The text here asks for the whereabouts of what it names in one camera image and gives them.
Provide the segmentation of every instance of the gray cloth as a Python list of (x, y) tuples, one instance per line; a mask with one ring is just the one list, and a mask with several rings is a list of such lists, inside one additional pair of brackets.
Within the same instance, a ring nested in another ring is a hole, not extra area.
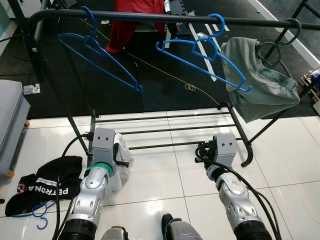
[[(243, 73), (252, 90), (244, 92), (226, 85), (232, 105), (246, 123), (297, 105), (300, 98), (297, 94), (298, 84), (295, 80), (280, 72), (266, 68), (256, 58), (256, 39), (232, 37), (221, 46), (221, 53), (230, 59)], [(225, 79), (236, 85), (242, 79), (235, 69), (222, 60)]]

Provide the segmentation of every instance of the yellow cable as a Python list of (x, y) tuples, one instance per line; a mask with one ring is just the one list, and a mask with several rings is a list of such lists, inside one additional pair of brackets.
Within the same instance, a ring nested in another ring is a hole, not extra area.
[[(58, 4), (60, 5), (60, 7), (62, 7), (62, 6), (61, 6), (61, 4), (62, 4), (65, 8), (69, 9), (62, 1), (61, 1), (61, 2), (60, 2), (59, 0), (57, 0), (57, 1), (58, 1)], [(88, 24), (89, 26), (91, 26), (92, 28), (94, 27), (94, 26), (92, 26), (90, 23), (88, 23), (87, 21), (85, 21), (85, 20), (83, 20), (83, 19), (81, 19), (81, 18), (79, 18), (79, 19), (80, 19), (82, 22), (84, 22), (84, 23)], [(107, 40), (110, 41), (110, 39), (107, 38), (107, 37), (106, 37), (102, 32), (100, 32), (98, 29), (97, 29), (96, 31), (97, 31), (98, 33), (100, 33), (105, 39), (107, 39)], [(201, 91), (201, 92), (203, 92), (205, 95), (207, 95), (210, 99), (212, 99), (212, 101), (214, 101), (216, 104), (219, 105), (219, 103), (218, 103), (211, 95), (209, 95), (207, 92), (203, 91), (201, 88), (199, 88), (199, 87), (197, 87), (197, 86), (195, 86), (195, 85), (193, 85), (193, 84), (190, 84), (190, 83), (188, 83), (188, 82), (186, 82), (186, 81), (184, 81), (184, 80), (182, 80), (182, 79), (180, 79), (180, 78), (178, 78), (178, 77), (176, 77), (176, 76), (173, 76), (173, 75), (171, 75), (171, 74), (169, 74), (169, 73), (167, 73), (167, 72), (165, 72), (165, 71), (163, 71), (163, 70), (161, 70), (161, 69), (159, 69), (159, 68), (151, 65), (150, 63), (142, 60), (141, 58), (139, 58), (139, 57), (137, 57), (137, 56), (132, 55), (132, 54), (129, 53), (129, 52), (127, 52), (127, 54), (129, 54), (131, 57), (134, 57), (135, 59), (138, 59), (139, 61), (141, 61), (141, 62), (149, 65), (150, 67), (152, 67), (152, 68), (154, 68), (154, 69), (156, 69), (156, 70), (158, 70), (158, 71), (160, 71), (160, 72), (162, 72), (162, 73), (164, 73), (164, 74), (166, 74), (166, 75), (168, 75), (168, 76), (170, 76), (170, 77), (172, 77), (172, 78), (174, 78), (174, 79), (177, 79), (177, 80), (183, 82), (183, 83), (185, 84), (185, 85), (184, 85), (184, 88), (185, 88), (186, 90), (195, 91), (195, 90), (198, 89), (199, 91)]]

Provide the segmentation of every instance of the white tile floor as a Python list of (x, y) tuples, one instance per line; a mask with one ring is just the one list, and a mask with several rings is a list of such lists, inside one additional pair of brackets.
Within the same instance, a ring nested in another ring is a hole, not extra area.
[[(215, 109), (199, 109), (118, 114), (102, 116), (101, 119), (201, 114), (208, 111), (216, 112)], [(75, 117), (75, 122), (81, 133), (90, 128), (89, 117)], [(268, 120), (245, 124), (241, 119), (240, 122), (250, 138)], [(110, 122), (99, 127), (126, 132), (230, 123), (230, 117), (214, 115)], [(235, 127), (226, 127), (131, 134), (126, 137), (129, 146), (133, 147), (204, 141), (210, 140), (216, 133), (228, 132), (239, 136)], [(35, 173), (44, 163), (60, 157), (74, 136), (66, 118), (32, 120), (30, 127), (22, 132), (19, 151), (15, 155), (15, 177), (0, 182), (0, 198), (9, 200), (15, 194), (21, 176)], [(204, 240), (235, 239), (214, 183), (206, 177), (202, 164), (194, 162), (195, 148), (195, 145), (184, 145), (133, 150), (135, 162), (131, 175), (123, 188), (109, 194), (104, 202), (95, 239), (99, 240), (111, 226), (122, 225), (127, 229), (130, 240), (161, 240), (161, 217), (165, 213), (190, 222)], [(240, 163), (247, 158), (247, 152), (243, 143), (238, 141), (238, 152), (232, 166), (269, 199), (279, 221), (282, 239), (320, 239), (320, 118), (280, 119), (253, 142), (252, 148), (253, 161), (242, 168)], [(78, 142), (68, 154), (85, 159)], [(252, 194), (250, 198), (271, 233), (262, 208)], [(61, 202), (62, 218), (68, 204), (68, 201)], [(40, 219), (5, 217), (5, 206), (0, 205), (1, 239), (51, 239), (56, 219), (54, 207), (46, 215), (47, 228), (37, 230), (37, 224), (43, 224)]]

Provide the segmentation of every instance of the red clothing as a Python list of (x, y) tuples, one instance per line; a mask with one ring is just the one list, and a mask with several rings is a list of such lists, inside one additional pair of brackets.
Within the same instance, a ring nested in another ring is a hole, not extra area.
[[(115, 12), (163, 14), (164, 0), (115, 0)], [(109, 53), (118, 53), (130, 41), (138, 26), (137, 21), (113, 20), (111, 38), (105, 50)], [(165, 23), (156, 22), (156, 28), (165, 36)]]

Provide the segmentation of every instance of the black fabric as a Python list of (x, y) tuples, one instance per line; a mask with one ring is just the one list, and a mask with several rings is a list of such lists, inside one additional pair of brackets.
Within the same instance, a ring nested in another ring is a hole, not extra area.
[[(223, 17), (264, 20), (264, 17), (257, 13), (257, 10), (248, 1), (215, 0), (213, 4), (212, 1), (207, 0), (183, 0), (183, 3), (187, 11), (191, 12), (195, 10), (197, 16), (207, 16), (212, 13), (218, 13)], [(78, 4), (72, 8), (79, 9), (81, 4), (82, 3), (78, 2)], [(112, 11), (114, 0), (91, 0), (85, 1), (83, 4), (91, 10)], [(101, 24), (101, 20), (103, 19), (97, 19), (97, 27), (107, 38), (110, 38), (111, 24)], [(203, 32), (204, 34), (209, 34), (203, 23), (192, 23), (192, 26), (196, 33)], [(209, 27), (213, 33), (216, 33), (212, 24), (209, 24)], [(230, 31), (224, 31), (223, 34), (216, 39), (220, 46), (231, 37), (252, 38), (264, 43), (273, 42), (279, 35), (279, 32), (273, 27), (236, 25), (227, 25), (227, 27)], [(61, 18), (59, 21), (56, 18), (46, 19), (40, 39), (40, 49), (47, 59), (49, 68), (53, 72), (57, 85), (73, 116), (88, 116), (89, 111), (85, 105), (80, 89), (72, 76), (70, 63), (67, 60), (62, 45), (58, 41), (57, 34), (72, 32), (86, 35), (90, 30), (91, 27), (79, 19)], [(21, 31), (17, 29), (15, 34), (19, 33), (21, 33)], [(103, 47), (109, 42), (99, 33), (96, 34), (95, 38)], [(81, 81), (84, 84), (86, 94), (93, 109), (97, 109), (100, 114), (125, 114), (212, 108), (217, 105), (203, 92), (199, 90), (193, 92), (186, 90), (184, 84), (179, 80), (163, 74), (128, 53), (139, 57), (145, 62), (175, 77), (194, 84), (210, 94), (219, 103), (229, 101), (224, 83), (218, 80), (214, 82), (210, 76), (157, 51), (155, 48), (157, 41), (161, 41), (158, 33), (136, 32), (125, 50), (114, 55), (143, 86), (144, 93), (142, 94), (134, 92), (132, 89), (122, 85), (108, 75), (99, 72), (99, 70), (92, 65), (86, 64), (82, 59), (73, 55), (76, 68), (79, 71)], [(126, 77), (122, 70), (113, 62), (89, 53), (87, 48), (84, 46), (81, 47), (78, 40), (69, 39), (69, 42), (72, 47), (81, 50), (84, 56), (105, 68), (107, 71), (110, 71), (115, 76), (120, 78)], [(203, 47), (207, 55), (212, 56), (212, 47), (210, 48), (205, 43), (203, 43)], [(182, 59), (191, 61), (201, 68), (207, 69), (204, 60), (192, 54), (190, 46), (186, 44), (171, 44), (168, 51)], [(15, 56), (28, 60), (21, 37), (10, 40), (0, 57), (0, 79), (20, 81), (23, 85), (34, 85), (38, 83), (31, 64)], [(299, 81), (302, 75), (312, 69), (291, 45), (282, 48), (282, 60), (296, 81)], [(212, 63), (212, 68), (217, 76), (224, 78), (219, 57)], [(276, 66), (274, 69), (284, 73), (281, 66)], [(28, 118), (65, 117), (65, 112), (57, 101), (48, 81), (40, 84), (40, 90), (41, 93), (39, 94), (26, 96), (26, 99), (31, 105)], [(315, 116), (317, 113), (312, 107), (313, 104), (314, 102), (311, 97), (306, 95), (301, 99), (300, 104), (290, 109), (283, 117)]]
[[(54, 159), (42, 167), (36, 174), (23, 176), (14, 195), (5, 206), (5, 215), (10, 217), (32, 212), (39, 204), (56, 200), (56, 186), (61, 158)], [(60, 171), (60, 200), (71, 199), (78, 194), (82, 171), (82, 157), (66, 156)]]

